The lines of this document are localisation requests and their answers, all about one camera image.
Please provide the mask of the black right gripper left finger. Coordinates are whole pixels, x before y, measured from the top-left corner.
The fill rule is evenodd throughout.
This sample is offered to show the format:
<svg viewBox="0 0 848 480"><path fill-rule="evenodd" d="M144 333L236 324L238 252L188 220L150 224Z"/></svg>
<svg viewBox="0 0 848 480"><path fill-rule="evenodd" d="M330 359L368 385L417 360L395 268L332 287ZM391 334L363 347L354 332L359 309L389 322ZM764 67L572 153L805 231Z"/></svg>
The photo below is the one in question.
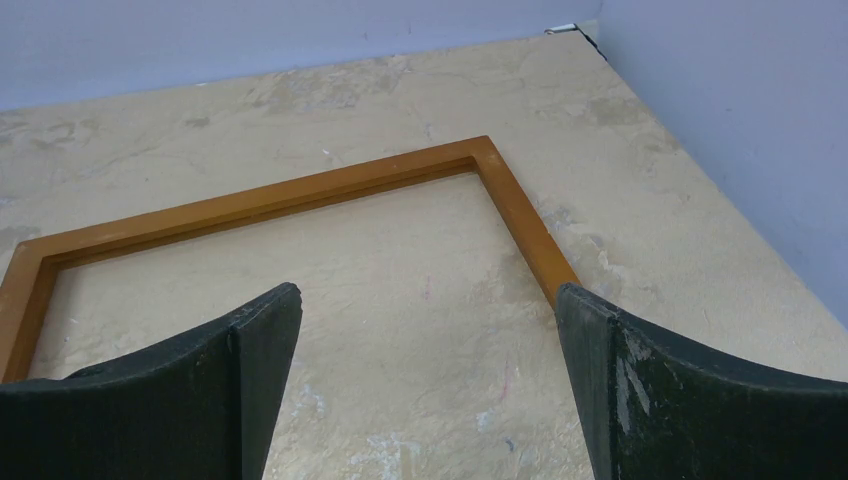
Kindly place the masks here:
<svg viewBox="0 0 848 480"><path fill-rule="evenodd" d="M302 320L280 284L66 378L1 388L5 479L258 479Z"/></svg>

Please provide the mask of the orange wooden picture frame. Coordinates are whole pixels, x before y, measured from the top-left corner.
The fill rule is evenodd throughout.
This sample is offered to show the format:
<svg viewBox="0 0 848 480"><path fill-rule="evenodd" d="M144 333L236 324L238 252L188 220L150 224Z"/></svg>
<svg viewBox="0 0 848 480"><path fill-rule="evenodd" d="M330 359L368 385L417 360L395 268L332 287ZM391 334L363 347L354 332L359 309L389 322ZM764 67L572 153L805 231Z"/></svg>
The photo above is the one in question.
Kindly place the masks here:
<svg viewBox="0 0 848 480"><path fill-rule="evenodd" d="M493 141L479 136L21 242L1 285L1 380L26 379L64 269L466 172L554 305L578 277Z"/></svg>

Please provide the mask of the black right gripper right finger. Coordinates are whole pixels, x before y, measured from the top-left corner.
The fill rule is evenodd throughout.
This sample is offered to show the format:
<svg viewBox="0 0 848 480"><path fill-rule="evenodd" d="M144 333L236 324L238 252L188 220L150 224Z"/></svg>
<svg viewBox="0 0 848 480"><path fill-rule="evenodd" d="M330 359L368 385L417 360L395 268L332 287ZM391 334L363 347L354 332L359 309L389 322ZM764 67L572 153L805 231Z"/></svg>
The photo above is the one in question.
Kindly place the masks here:
<svg viewBox="0 0 848 480"><path fill-rule="evenodd" d="M754 363L566 283L561 348L598 479L843 479L847 386Z"/></svg>

